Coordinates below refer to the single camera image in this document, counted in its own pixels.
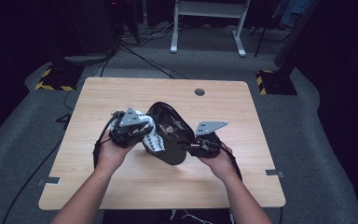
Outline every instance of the forearm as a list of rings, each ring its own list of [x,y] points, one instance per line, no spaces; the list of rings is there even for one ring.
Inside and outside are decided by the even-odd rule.
[[[223,182],[236,223],[272,223],[264,209],[260,207],[239,178],[231,177]]]
[[[106,193],[110,177],[111,175],[95,170],[52,223],[92,223]]]

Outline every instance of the person's left hand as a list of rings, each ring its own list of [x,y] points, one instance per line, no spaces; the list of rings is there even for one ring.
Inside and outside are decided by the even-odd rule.
[[[109,137],[109,131],[107,131],[102,140],[100,146],[100,155],[98,157],[98,163],[95,170],[112,175],[113,172],[123,163],[127,153],[135,147],[118,147]]]

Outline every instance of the wire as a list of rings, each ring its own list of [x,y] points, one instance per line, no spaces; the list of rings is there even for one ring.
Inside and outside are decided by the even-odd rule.
[[[171,22],[170,24],[168,24],[168,25],[165,26],[164,28],[160,28],[160,31],[159,31],[158,34],[155,34],[156,28],[153,28],[153,31],[152,31],[151,33],[139,35],[139,37],[141,37],[142,40],[139,41],[139,43],[136,43],[136,44],[132,44],[132,43],[125,42],[125,40],[135,39],[135,37],[134,37],[133,35],[131,35],[131,36],[129,36],[129,37],[124,37],[124,36],[123,36],[123,37],[122,37],[122,40],[123,40],[123,41],[121,42],[121,44],[125,44],[125,45],[127,45],[127,46],[132,46],[132,47],[134,47],[134,46],[143,46],[143,45],[147,44],[148,42],[150,42],[151,40],[160,39],[160,38],[164,37],[165,35],[171,35],[171,34],[169,34],[169,31],[172,29],[172,25],[173,25],[173,22]]]
[[[183,77],[184,79],[188,79],[188,78],[187,78],[185,75],[183,75],[182,73],[180,73],[180,72],[178,72],[178,71],[175,71],[175,70],[171,69],[171,68],[168,67],[168,66],[165,66],[165,65],[160,64],[160,63],[156,63],[155,61],[150,60],[150,59],[146,59],[145,57],[140,56],[139,54],[135,53],[134,51],[132,51],[132,50],[126,48],[125,46],[122,46],[122,47],[125,48],[125,49],[121,49],[121,50],[123,50],[124,52],[140,57],[142,60],[144,60],[145,62],[149,63],[150,65],[152,65],[153,67],[157,68],[159,71],[162,71],[162,72],[165,73],[165,74],[167,74],[165,71],[163,71],[163,70],[161,70],[160,68],[156,67],[156,66],[153,65],[152,63],[155,63],[155,64],[157,64],[157,65],[159,65],[159,66],[161,66],[161,67],[165,67],[165,68],[167,68],[167,69],[170,69],[170,70],[172,70],[174,73],[176,73],[176,74],[180,75],[181,77]]]
[[[112,57],[113,57],[113,55],[112,55],[110,58],[108,58],[108,59],[106,60],[106,62],[104,63],[104,65],[103,65],[103,70],[101,71],[100,77],[103,76],[104,68],[106,67],[107,63],[109,63],[109,61],[110,61],[110,59],[111,59]]]
[[[232,155],[232,153],[228,150],[228,147],[226,146],[226,144],[222,141],[220,141],[222,143],[222,147],[220,147],[221,149],[223,149],[223,151],[226,152],[226,154],[228,155],[229,159],[231,160],[232,165],[234,166],[235,171],[237,172],[237,176],[240,178],[240,180],[242,180],[242,174],[241,174],[241,170],[240,167],[238,166],[236,159],[234,157],[234,155]]]
[[[92,77],[95,77],[95,75],[97,75],[97,72],[98,72],[98,70],[100,69],[101,65],[103,65],[103,62],[101,62],[100,65],[98,65],[98,67],[97,67],[97,69],[95,70],[95,72],[94,72],[94,74],[92,75]],[[80,86],[82,86],[83,84],[84,84],[84,81],[81,82],[80,84],[78,84],[78,85],[76,86],[76,89],[79,88]],[[70,110],[74,110],[74,109],[73,109],[72,107],[70,107],[70,106],[66,103],[66,99],[68,98],[69,94],[71,94],[72,91],[73,91],[73,90],[69,91],[69,92],[66,94],[65,98],[63,99],[63,105],[65,105],[65,107],[68,108],[68,109],[70,109]]]
[[[104,142],[101,143],[102,139],[103,139],[103,135],[106,133],[107,129],[109,128],[109,125],[113,122],[114,119],[118,119],[118,117],[120,116],[121,113],[124,113],[122,111],[116,111],[113,115],[112,118],[107,121],[106,125],[103,128],[103,131],[101,132],[100,137],[98,138],[97,142],[95,143],[95,148],[92,151],[92,160],[94,162],[94,168],[97,166],[98,163],[98,157],[100,156],[100,146],[101,144],[103,144]]]
[[[42,167],[42,165],[48,160],[48,158],[51,156],[51,154],[53,154],[53,152],[58,148],[58,146],[60,145],[60,143],[62,142],[62,138],[61,140],[57,143],[57,145],[49,152],[49,154],[46,156],[46,158],[44,158],[42,160],[42,162],[39,164],[39,166],[36,167],[36,169],[34,170],[34,172],[31,174],[30,177],[28,177],[27,181],[25,181],[25,183],[22,185],[20,191],[17,193],[16,197],[13,199],[13,201],[11,202],[10,206],[7,209],[7,212],[5,214],[4,220],[2,221],[2,224],[5,224],[7,221],[7,217],[10,214],[10,211],[14,205],[14,203],[17,201],[17,199],[20,197],[22,191],[25,189],[25,187],[28,185],[28,183],[31,181],[31,179],[34,177],[34,175],[37,173],[37,171],[39,171],[40,167]]]
[[[148,64],[152,65],[153,67],[157,68],[160,72],[164,73],[165,75],[167,75],[168,77],[172,78],[172,79],[175,79],[173,76],[171,76],[170,74],[168,74],[167,72],[165,72],[164,70],[162,70],[161,68],[153,65],[151,62],[149,62],[147,59],[145,59],[144,57],[142,57],[141,55],[135,53],[133,50],[127,48],[126,46],[124,45],[121,45],[124,49],[128,50],[129,52],[131,52],[132,54],[138,56],[140,59],[144,60],[145,62],[147,62]]]
[[[283,207],[281,207],[281,212],[280,212],[280,215],[279,215],[279,224],[282,224],[282,221],[283,221]]]
[[[112,140],[112,138],[108,138],[108,139],[104,140],[103,142],[101,142],[100,145],[102,145],[103,143],[108,142],[108,141],[113,141],[113,140]]]
[[[137,37],[141,37],[142,39],[139,40],[139,42],[137,41],[136,43],[129,43],[129,42],[126,42],[126,41],[125,41],[125,40],[133,40],[133,39],[136,40],[137,38],[135,38],[134,35],[129,34],[127,37],[123,35],[123,36],[121,37],[121,44],[125,44],[125,45],[127,45],[127,46],[140,46],[140,45],[142,45],[142,43],[143,43],[147,38],[149,38],[150,36],[153,37],[154,33],[156,32],[156,28],[153,28],[153,29],[152,29],[152,32],[150,32],[150,33],[147,32],[148,30],[150,30],[150,28],[147,28],[146,31],[145,31],[143,34],[137,36]]]
[[[185,217],[192,217],[192,218],[196,219],[197,221],[201,222],[202,224],[213,224],[212,222],[202,220],[202,219],[200,219],[200,218],[198,218],[198,217],[195,217],[195,216],[189,214],[186,210],[185,210],[185,212],[186,212],[186,215],[184,215],[184,216],[182,217],[182,219],[185,218]]]
[[[97,58],[97,59],[87,59],[87,60],[73,60],[73,59],[65,59],[68,63],[74,65],[74,66],[87,66],[87,65],[92,65],[92,64],[96,64],[96,63],[101,63],[104,62],[105,60],[107,60],[111,54],[105,54],[104,57],[102,58]]]

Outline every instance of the table top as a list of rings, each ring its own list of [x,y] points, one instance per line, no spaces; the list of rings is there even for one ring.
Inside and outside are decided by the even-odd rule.
[[[203,89],[198,96],[195,89]],[[200,121],[226,120],[216,131],[233,149],[243,183],[263,207],[281,207],[285,198],[255,105],[245,82],[153,78],[89,77],[62,140],[39,201],[45,210],[61,209],[93,171],[92,151],[111,114],[129,106],[147,112],[155,102],[171,105],[195,130]],[[171,166],[139,143],[113,174],[101,209],[183,209],[229,207],[223,183],[188,153]]]

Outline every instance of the silver metal plate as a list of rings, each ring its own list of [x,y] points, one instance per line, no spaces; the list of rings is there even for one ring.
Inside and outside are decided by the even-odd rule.
[[[226,125],[228,125],[227,121],[202,121],[194,132],[194,135],[199,136],[212,133]]]
[[[121,119],[119,126],[127,127],[127,126],[137,125],[140,123],[141,121],[139,119],[138,114],[132,109],[132,107],[129,107],[127,112],[124,114],[123,119]]]

